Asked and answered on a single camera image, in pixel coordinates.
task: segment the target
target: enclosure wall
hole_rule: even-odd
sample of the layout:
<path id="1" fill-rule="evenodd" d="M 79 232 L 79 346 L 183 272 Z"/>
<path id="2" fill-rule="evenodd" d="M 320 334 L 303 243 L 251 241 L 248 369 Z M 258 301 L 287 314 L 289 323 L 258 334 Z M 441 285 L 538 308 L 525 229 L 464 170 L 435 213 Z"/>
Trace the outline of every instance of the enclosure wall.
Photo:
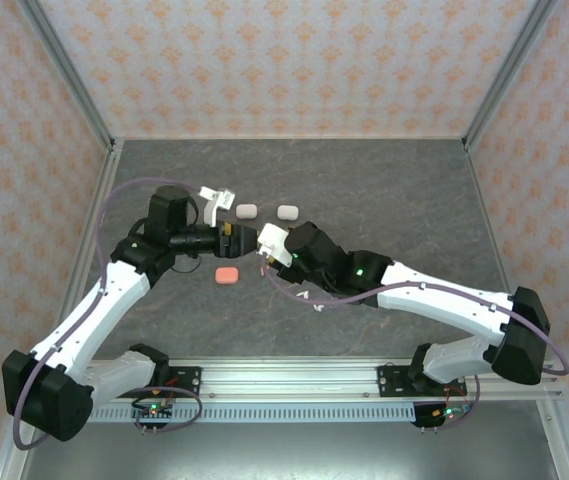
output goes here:
<path id="1" fill-rule="evenodd" d="M 534 0 L 44 0 L 116 137 L 461 137 Z"/>
<path id="2" fill-rule="evenodd" d="M 57 320 L 103 154 L 18 2 L 0 0 L 0 366 Z M 0 440 L 3 398 L 0 374 Z"/>
<path id="3" fill-rule="evenodd" d="M 568 0 L 559 2 L 472 159 L 511 286 L 540 292 L 551 334 L 569 357 Z"/>

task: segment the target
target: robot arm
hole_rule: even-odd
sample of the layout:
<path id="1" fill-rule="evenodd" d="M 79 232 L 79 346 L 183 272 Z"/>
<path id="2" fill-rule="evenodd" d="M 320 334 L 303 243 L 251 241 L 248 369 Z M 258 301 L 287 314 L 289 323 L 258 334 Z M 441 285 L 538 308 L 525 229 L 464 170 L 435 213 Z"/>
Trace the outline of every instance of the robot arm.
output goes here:
<path id="1" fill-rule="evenodd" d="M 430 277 L 377 253 L 346 253 L 310 222 L 289 231 L 267 224 L 258 244 L 277 275 L 291 283 L 310 281 L 336 297 L 394 285 L 358 303 L 417 313 L 471 333 L 472 337 L 447 345 L 417 348 L 408 380 L 424 395 L 458 377 L 488 372 L 516 383 L 540 381 L 546 344 L 498 308 L 524 314 L 548 334 L 548 319 L 532 290 L 520 287 L 514 295 L 486 292 Z M 427 288 L 432 284 L 443 288 Z M 488 307 L 451 291 L 480 297 Z"/>
<path id="2" fill-rule="evenodd" d="M 21 419 L 62 441 L 80 431 L 93 408 L 133 389 L 164 385 L 169 380 L 168 357 L 146 345 L 132 346 L 98 368 L 89 368 L 89 362 L 124 314 L 174 265 L 177 255 L 210 253 L 236 258 L 256 250 L 256 230 L 216 220 L 218 209 L 230 208 L 231 192 L 203 187 L 200 196 L 208 200 L 206 223 L 187 224 L 188 206 L 195 208 L 196 216 L 198 212 L 189 192 L 176 186 L 158 188 L 151 197 L 148 216 L 136 223 L 143 225 L 143 232 L 129 232 L 112 253 L 104 289 L 98 281 L 68 318 L 28 354 L 15 350 L 6 358 L 2 376 L 9 414 L 15 413 L 24 385 L 37 365 L 41 369 L 26 397 Z M 89 308 L 94 309 L 77 327 Z"/>

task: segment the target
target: small block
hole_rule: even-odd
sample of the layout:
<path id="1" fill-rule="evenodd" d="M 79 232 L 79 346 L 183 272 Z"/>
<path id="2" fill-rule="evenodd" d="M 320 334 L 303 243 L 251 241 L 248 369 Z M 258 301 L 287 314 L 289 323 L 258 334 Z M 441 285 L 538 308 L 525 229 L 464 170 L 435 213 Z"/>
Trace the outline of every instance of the small block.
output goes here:
<path id="1" fill-rule="evenodd" d="M 220 285 L 233 285 L 240 279 L 240 271 L 236 267 L 220 267 L 215 270 L 215 282 Z"/>
<path id="2" fill-rule="evenodd" d="M 277 218 L 294 221 L 300 216 L 300 209 L 293 205 L 280 205 L 277 207 Z"/>
<path id="3" fill-rule="evenodd" d="M 252 220 L 257 217 L 257 205 L 253 203 L 243 203 L 235 207 L 235 216 L 240 220 Z"/>

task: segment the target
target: metal frame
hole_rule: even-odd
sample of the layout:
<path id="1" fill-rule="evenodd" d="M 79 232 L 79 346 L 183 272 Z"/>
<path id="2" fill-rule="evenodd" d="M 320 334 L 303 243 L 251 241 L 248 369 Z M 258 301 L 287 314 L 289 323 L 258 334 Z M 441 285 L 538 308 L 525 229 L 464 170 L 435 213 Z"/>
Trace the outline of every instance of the metal frame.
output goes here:
<path id="1" fill-rule="evenodd" d="M 388 423 L 414 422 L 412 402 L 286 402 L 286 403 L 212 403 L 205 408 L 197 423 Z M 194 400 L 172 403 L 163 414 L 145 414 L 145 423 L 181 423 L 197 413 Z M 131 424 L 139 410 L 126 403 L 111 403 L 91 413 L 88 423 Z"/>
<path id="2" fill-rule="evenodd" d="M 466 151 L 473 148 L 473 145 L 475 145 L 476 141 L 481 137 L 484 128 L 497 110 L 504 93 L 526 58 L 526 54 L 535 43 L 538 34 L 544 28 L 546 19 L 556 4 L 557 0 L 538 0 L 533 6 L 531 13 L 524 23 L 524 27 L 506 56 L 493 83 L 489 87 L 475 117 L 471 121 L 468 132 L 462 137 L 462 143 Z"/>
<path id="3" fill-rule="evenodd" d="M 93 252 L 95 251 L 95 240 L 92 235 L 93 227 L 97 222 L 99 207 L 108 195 L 113 185 L 115 172 L 122 153 L 122 143 L 119 142 L 109 145 L 102 160 L 102 169 L 99 179 L 93 189 L 91 204 L 84 218 L 82 233 L 80 236 L 77 250 L 75 252 L 74 267 L 69 278 L 66 295 L 60 304 L 57 314 L 58 323 L 62 322 L 75 308 L 83 296 L 84 285 L 91 266 Z M 13 419 L 8 418 L 4 422 L 2 429 L 3 437 L 0 444 L 0 480 L 13 480 L 20 478 L 28 452 L 22 452 L 15 448 L 13 444 Z M 36 432 L 33 427 L 22 423 L 21 436 L 26 443 L 30 443 L 35 438 Z"/>
<path id="4" fill-rule="evenodd" d="M 544 433 L 551 450 L 557 475 L 569 479 L 569 406 L 566 402 L 537 402 Z"/>
<path id="5" fill-rule="evenodd" d="M 480 187 L 480 182 L 477 179 L 477 174 L 475 173 L 475 166 L 471 159 L 471 153 L 466 152 L 466 164 L 471 172 L 471 178 L 473 179 L 473 184 L 475 185 L 475 192 L 477 193 L 477 200 L 480 204 L 480 209 L 482 210 L 482 217 L 484 217 L 484 223 L 486 224 L 486 229 L 488 230 L 488 236 L 491 241 L 491 247 L 493 248 L 493 253 L 495 254 L 495 261 L 497 262 L 497 269 L 500 273 L 500 279 L 502 280 L 502 287 L 504 287 L 505 292 L 512 292 L 509 284 L 509 275 L 506 272 L 506 267 L 504 262 L 502 262 L 502 256 L 500 255 L 500 250 L 497 246 L 497 240 L 495 239 L 495 232 L 493 226 L 491 225 L 491 218 L 488 215 L 488 209 L 484 203 L 484 196 L 482 195 L 482 188 Z"/>
<path id="6" fill-rule="evenodd" d="M 105 149 L 110 148 L 113 144 L 113 139 L 108 131 L 108 127 L 106 123 L 104 123 L 95 103 L 93 103 L 93 99 L 84 86 L 80 75 L 77 73 L 71 58 L 66 52 L 64 45 L 62 45 L 60 38 L 57 36 L 39 0 L 19 0 L 19 3 L 31 21 L 33 29 L 39 35 L 42 43 L 44 43 L 44 47 L 49 53 L 51 60 L 77 100 L 91 130 Z"/>
<path id="7" fill-rule="evenodd" d="M 75 268 L 69 281 L 69 288 L 60 309 L 60 319 L 65 318 L 78 303 L 84 292 L 84 285 L 91 265 L 94 241 L 92 227 L 97 221 L 99 207 L 111 189 L 123 142 L 116 142 L 109 152 L 95 188 L 92 205 L 87 213 L 82 239 L 78 245 Z M 380 402 L 377 390 L 375 367 L 386 363 L 407 365 L 409 359 L 389 358 L 344 358 L 344 357 L 296 357 L 296 358 L 186 358 L 171 361 L 173 365 L 197 365 L 204 368 L 204 382 L 201 397 L 209 405 L 270 403 L 318 404 L 361 403 L 362 406 Z M 542 383 L 527 387 L 508 382 L 497 375 L 482 375 L 483 401 L 536 400 L 539 404 L 555 405 L 564 399 L 562 384 L 555 377 L 544 375 Z M 469 382 L 469 395 L 473 395 L 474 385 Z M 400 397 L 393 402 L 425 401 L 426 398 Z M 4 441 L 0 447 L 0 480 L 20 478 L 27 453 L 17 450 L 12 443 L 10 425 L 7 419 Z M 32 439 L 34 429 L 23 426 L 23 437 Z M 547 429 L 553 458 L 558 465 L 558 473 L 569 467 L 569 436 L 563 428 Z"/>

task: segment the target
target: wire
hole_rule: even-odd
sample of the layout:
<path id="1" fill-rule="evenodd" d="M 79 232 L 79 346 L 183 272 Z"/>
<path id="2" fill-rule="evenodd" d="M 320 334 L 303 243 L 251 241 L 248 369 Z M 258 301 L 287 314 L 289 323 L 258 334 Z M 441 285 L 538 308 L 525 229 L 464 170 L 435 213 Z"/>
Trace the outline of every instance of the wire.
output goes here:
<path id="1" fill-rule="evenodd" d="M 473 403 L 471 404 L 471 409 L 466 412 L 464 415 L 462 415 L 462 418 L 460 418 L 459 420 L 456 420 L 455 422 L 451 422 L 451 423 L 447 423 L 445 425 L 442 425 L 441 427 L 438 427 L 437 430 L 449 430 L 451 428 L 454 427 L 458 427 L 462 422 L 466 422 L 468 421 L 469 418 L 471 418 L 473 415 L 475 415 L 475 412 L 477 411 L 477 405 L 480 403 L 480 379 L 477 375 L 474 376 L 475 378 L 475 400 L 473 400 Z"/>
<path id="2" fill-rule="evenodd" d="M 135 235 L 137 233 L 137 231 L 140 229 L 140 227 L 142 225 L 144 225 L 144 222 L 146 221 L 147 217 L 144 218 L 140 218 L 137 222 L 135 222 L 133 224 L 133 226 L 131 227 L 131 229 L 128 231 L 128 236 L 130 237 L 131 235 Z"/>
<path id="3" fill-rule="evenodd" d="M 398 288 L 430 288 L 432 290 L 438 290 L 440 292 L 450 293 L 452 295 L 456 295 L 458 297 L 465 298 L 466 300 L 470 300 L 472 302 L 479 303 L 484 307 L 495 308 L 498 312 L 508 315 L 510 318 L 513 318 L 523 324 L 526 328 L 531 330 L 535 335 L 537 335 L 547 346 L 553 350 L 553 353 L 557 355 L 560 362 L 562 362 L 562 370 L 553 370 L 550 368 L 542 368 L 542 372 L 548 373 L 550 375 L 557 375 L 557 376 L 564 376 L 569 374 L 569 363 L 568 359 L 564 352 L 560 349 L 560 347 L 551 339 L 548 335 L 542 332 L 537 326 L 531 323 L 530 320 L 526 319 L 522 315 L 508 308 L 504 308 L 501 305 L 494 304 L 484 298 L 476 297 L 475 295 L 471 295 L 470 293 L 466 293 L 462 290 L 458 290 L 453 287 L 448 287 L 445 285 L 439 285 L 436 283 L 427 283 L 427 282 L 412 282 L 407 280 L 405 282 L 397 282 L 397 283 L 390 283 L 388 285 L 384 285 L 382 287 L 374 288 L 369 290 L 368 292 L 360 293 L 358 295 L 353 295 L 352 297 L 346 298 L 339 298 L 339 299 L 326 299 L 320 300 L 316 298 L 303 298 L 297 297 L 294 293 L 289 292 L 284 287 L 282 287 L 279 282 L 275 279 L 275 275 L 273 272 L 268 268 L 268 259 L 266 257 L 262 258 L 261 262 L 261 270 L 264 272 L 264 276 L 268 278 L 268 280 L 273 284 L 273 286 L 282 292 L 287 297 L 300 302 L 305 303 L 308 305 L 346 305 L 349 303 L 359 302 L 360 300 L 364 300 L 365 298 L 372 297 L 373 295 L 377 295 L 382 292 L 387 292 L 389 290 L 395 290 Z"/>
<path id="4" fill-rule="evenodd" d="M 197 396 L 195 393 L 191 392 L 190 390 L 185 390 L 183 388 L 178 388 L 178 387 L 144 387 L 144 388 L 137 388 L 133 391 L 151 392 L 153 390 L 160 390 L 162 392 L 181 393 L 181 394 L 184 394 L 184 395 L 194 399 L 198 405 L 197 413 L 191 419 L 187 420 L 186 422 L 181 422 L 181 423 L 177 423 L 175 425 L 171 425 L 170 427 L 164 427 L 160 430 L 155 430 L 155 433 L 168 433 L 168 432 L 172 432 L 175 430 L 179 430 L 181 428 L 186 428 L 190 425 L 193 425 L 197 421 L 197 419 L 202 416 L 202 412 L 204 411 L 204 405 L 202 404 L 202 400 L 200 399 L 199 396 Z M 135 416 L 135 426 L 139 430 L 141 430 L 142 432 L 144 432 L 144 430 L 145 430 L 144 426 L 140 423 L 140 417 L 143 414 L 144 414 L 144 411 L 140 410 L 139 412 L 137 412 L 137 415 Z"/>
<path id="5" fill-rule="evenodd" d="M 190 269 L 190 270 L 186 270 L 186 271 L 183 271 L 183 270 L 175 270 L 175 267 L 171 267 L 171 270 L 173 270 L 175 273 L 193 273 L 195 270 L 197 270 L 198 268 L 200 268 L 200 265 L 202 265 L 202 256 L 201 256 L 201 255 L 198 255 L 196 258 L 198 259 L 197 265 L 195 265 L 195 267 L 193 267 L 193 268 Z"/>
<path id="6" fill-rule="evenodd" d="M 113 199 L 122 190 L 126 190 L 126 189 L 128 189 L 134 185 L 139 185 L 139 184 L 143 184 L 143 183 L 151 183 L 151 184 L 161 183 L 164 185 L 176 185 L 176 186 L 186 188 L 187 190 L 189 190 L 191 192 L 198 192 L 200 190 L 200 187 L 190 186 L 190 185 L 187 185 L 185 183 L 177 182 L 177 181 L 172 180 L 172 179 L 161 178 L 161 177 L 140 177 L 140 178 L 134 178 L 133 180 L 129 180 L 129 181 L 124 182 L 121 185 L 117 186 L 116 188 L 114 188 L 111 191 L 110 195 L 104 200 L 104 202 L 102 203 L 102 205 L 100 206 L 100 209 L 98 211 L 97 223 L 94 227 L 94 233 L 93 233 L 93 235 L 95 236 L 97 259 L 98 259 L 99 264 L 100 264 L 100 280 L 99 280 L 100 288 L 99 288 L 99 291 L 98 291 L 97 295 L 95 295 L 95 298 L 93 299 L 93 301 L 91 302 L 89 307 L 86 309 L 86 311 L 77 319 L 77 321 L 73 325 L 71 325 L 71 328 L 69 328 L 59 338 L 59 340 L 57 341 L 57 344 L 52 345 L 51 349 L 49 351 L 47 351 L 42 356 L 42 358 L 37 362 L 37 364 L 35 365 L 35 367 L 31 371 L 30 375 L 27 377 L 26 382 L 24 382 L 24 386 L 22 387 L 22 391 L 20 392 L 20 395 L 17 398 L 17 404 L 15 406 L 15 412 L 13 412 L 13 429 L 12 429 L 13 430 L 13 442 L 15 443 L 15 446 L 19 450 L 30 450 L 32 448 L 37 447 L 42 442 L 44 442 L 47 438 L 49 438 L 49 435 L 46 434 L 46 435 L 41 436 L 40 438 L 38 438 L 37 440 L 35 440 L 34 442 L 29 443 L 29 444 L 25 444 L 22 441 L 22 437 L 20 435 L 20 421 L 22 419 L 22 413 L 24 411 L 24 405 L 26 404 L 26 399 L 28 397 L 29 392 L 31 391 L 31 388 L 33 387 L 33 384 L 35 383 L 35 379 L 37 378 L 37 375 L 42 371 L 42 368 L 44 368 L 44 365 L 46 365 L 46 362 L 53 356 L 53 354 L 55 352 L 59 351 L 60 347 L 64 344 L 64 342 L 66 342 L 66 340 L 68 340 L 68 338 L 71 335 L 73 335 L 77 331 L 77 329 L 80 328 L 82 326 L 82 324 L 91 316 L 91 314 L 95 311 L 98 304 L 100 303 L 100 300 L 104 296 L 104 292 L 106 291 L 107 262 L 106 262 L 106 255 L 104 253 L 104 247 L 102 245 L 102 239 L 101 239 L 101 235 L 100 235 L 102 224 L 104 222 L 104 216 L 106 213 L 106 209 L 108 208 L 110 203 L 113 201 Z M 152 388 L 157 390 L 158 388 L 165 388 L 165 387 L 152 387 Z"/>
<path id="7" fill-rule="evenodd" d="M 193 207 L 193 211 L 195 212 L 195 220 L 189 223 L 189 226 L 195 225 L 200 218 L 200 209 L 198 208 L 197 202 L 195 202 L 195 199 L 193 197 L 188 197 L 186 201 L 191 207 Z"/>
<path id="8" fill-rule="evenodd" d="M 177 381 L 179 380 L 179 378 L 180 378 L 180 377 L 174 377 L 174 378 L 170 379 L 168 382 L 166 382 L 166 385 L 165 385 L 165 386 L 166 386 L 166 387 L 175 386 L 175 383 L 177 383 Z M 154 389 L 154 391 L 152 392 L 153 395 L 157 395 L 157 394 L 155 393 L 155 392 L 157 392 L 157 391 L 158 391 L 157 388 Z M 175 392 L 171 392 L 171 394 L 170 394 L 170 395 L 168 396 L 168 398 L 166 398 L 166 399 L 160 397 L 160 401 L 162 401 L 162 400 L 171 400 L 171 399 L 173 398 L 173 395 L 175 395 Z M 144 401 L 144 400 L 146 400 L 146 399 L 149 399 L 149 398 L 150 398 L 150 399 L 153 399 L 153 397 L 150 397 L 150 396 L 148 396 L 148 395 L 138 396 L 137 398 L 135 398 L 135 399 L 131 402 L 131 406 L 132 406 L 133 408 L 137 408 L 137 409 L 140 409 L 140 410 L 143 410 L 143 409 L 145 409 L 145 408 L 148 408 L 148 407 L 146 407 L 145 405 L 140 405 L 140 402 L 142 402 L 142 401 Z M 166 408 L 170 408 L 170 405 L 166 405 L 166 406 L 164 406 L 164 407 L 162 407 L 162 408 L 159 408 L 159 409 L 157 409 L 157 411 L 163 411 L 163 410 L 165 410 Z"/>
<path id="9" fill-rule="evenodd" d="M 471 402 L 468 401 L 468 398 L 466 398 L 466 394 L 464 393 L 464 391 L 461 388 L 456 387 L 455 385 L 444 385 L 444 388 L 448 389 L 448 391 L 446 393 L 446 398 L 447 398 L 446 404 L 447 405 L 448 405 L 448 399 L 450 398 L 450 395 L 451 395 L 451 390 L 455 390 L 457 393 L 459 393 L 462 396 L 462 398 L 464 399 L 464 401 L 466 401 L 466 403 L 468 403 L 469 405 L 471 404 Z"/>

